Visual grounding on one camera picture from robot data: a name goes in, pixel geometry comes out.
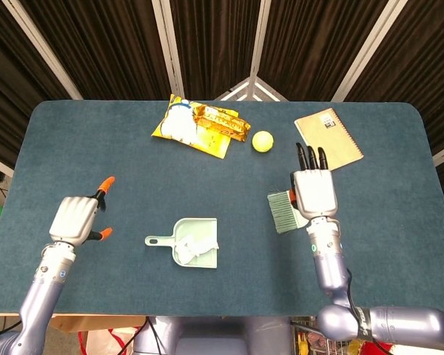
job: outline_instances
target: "notebook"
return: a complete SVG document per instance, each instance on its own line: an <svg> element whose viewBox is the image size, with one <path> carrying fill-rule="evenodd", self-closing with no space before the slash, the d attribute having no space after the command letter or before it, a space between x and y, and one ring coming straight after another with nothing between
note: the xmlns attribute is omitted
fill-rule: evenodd
<svg viewBox="0 0 444 355"><path fill-rule="evenodd" d="M319 146L323 147L329 170L363 158L360 148L333 109L298 118L295 126L307 146L312 146L315 151Z"/></svg>

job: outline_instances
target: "dustpan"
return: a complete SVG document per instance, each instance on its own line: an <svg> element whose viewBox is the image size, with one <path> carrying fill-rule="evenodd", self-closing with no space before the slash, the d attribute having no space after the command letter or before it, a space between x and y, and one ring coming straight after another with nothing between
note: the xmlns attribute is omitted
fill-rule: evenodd
<svg viewBox="0 0 444 355"><path fill-rule="evenodd" d="M217 219L183 218L172 236L145 238L147 246L169 246L174 261L190 268L217 268Z"/></svg>

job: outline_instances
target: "chip bag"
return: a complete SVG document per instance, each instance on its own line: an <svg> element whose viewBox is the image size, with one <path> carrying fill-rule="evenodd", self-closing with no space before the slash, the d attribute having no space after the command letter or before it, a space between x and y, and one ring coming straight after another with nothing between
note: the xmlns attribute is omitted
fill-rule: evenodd
<svg viewBox="0 0 444 355"><path fill-rule="evenodd" d="M171 94L166 114L151 136L173 139L223 159L229 148L230 137L217 130L196 124L195 116L198 108L204 106L206 105ZM238 112L230 109L217 107L214 109L238 116Z"/></svg>

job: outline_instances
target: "table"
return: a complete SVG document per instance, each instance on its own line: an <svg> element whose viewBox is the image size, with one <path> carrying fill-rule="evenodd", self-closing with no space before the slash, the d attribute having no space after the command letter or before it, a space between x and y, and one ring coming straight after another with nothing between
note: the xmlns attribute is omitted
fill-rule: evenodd
<svg viewBox="0 0 444 355"><path fill-rule="evenodd" d="M402 103L213 102L268 130L257 153L232 141L224 160L151 138L164 101L40 104L0 220L0 313L16 313L50 242L61 199L116 182L85 243L57 314L312 315L329 303L317 287L304 230L277 235L266 196L297 169L296 118L333 107L365 157L333 172L346 264L358 305L444 310L444 197L423 122ZM170 235L183 217L218 219L218 268L182 268L147 235Z"/></svg>

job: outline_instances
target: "brush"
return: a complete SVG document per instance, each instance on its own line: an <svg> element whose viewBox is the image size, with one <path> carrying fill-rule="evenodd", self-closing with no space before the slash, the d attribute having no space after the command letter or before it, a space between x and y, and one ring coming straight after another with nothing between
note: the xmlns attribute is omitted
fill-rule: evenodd
<svg viewBox="0 0 444 355"><path fill-rule="evenodd" d="M293 208L294 201L296 201L296 195L292 190L268 195L269 208L272 211L278 234L302 228L309 222L297 209Z"/></svg>

